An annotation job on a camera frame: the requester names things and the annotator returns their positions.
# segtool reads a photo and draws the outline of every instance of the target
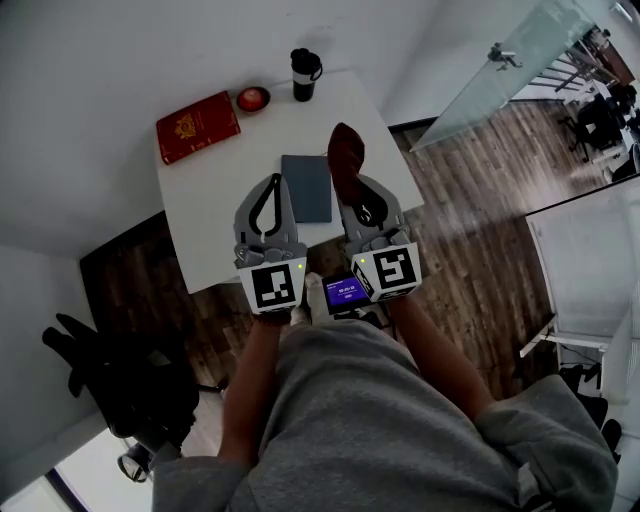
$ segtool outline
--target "red bowl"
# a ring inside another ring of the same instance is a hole
[[[236,105],[243,112],[254,114],[260,112],[271,101],[271,93],[264,87],[249,87],[236,98]]]

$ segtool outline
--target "gray shirt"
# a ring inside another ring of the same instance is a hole
[[[195,457],[155,471],[156,512],[609,510],[617,467],[557,376],[471,422],[399,343],[361,321],[282,341],[254,468]]]

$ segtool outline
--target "door handle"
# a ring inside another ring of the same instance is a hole
[[[503,63],[502,66],[500,66],[497,69],[497,71],[506,71],[509,67],[509,64],[514,68],[522,67],[522,63],[518,64],[515,61],[515,56],[516,56],[515,52],[505,52],[501,48],[502,48],[502,43],[496,43],[491,47],[491,49],[489,50],[489,54],[487,55],[487,58],[491,62]]]

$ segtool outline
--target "small display screen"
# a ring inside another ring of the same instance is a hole
[[[339,306],[354,300],[368,299],[360,281],[355,277],[347,277],[326,286],[327,297],[331,306]]]

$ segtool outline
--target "wooden floor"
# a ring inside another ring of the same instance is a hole
[[[417,153],[408,150],[424,130],[394,135],[425,199],[407,214],[424,264],[416,295],[498,398],[555,369],[550,349],[524,362],[517,355],[550,317],[523,215],[604,184],[600,169],[567,150],[556,122],[564,115],[556,104],[512,103]],[[310,249],[310,270],[343,269],[340,243]],[[163,213],[85,257],[81,268],[100,331],[184,343],[202,384],[233,375],[251,325],[244,293],[217,285],[189,295]]]

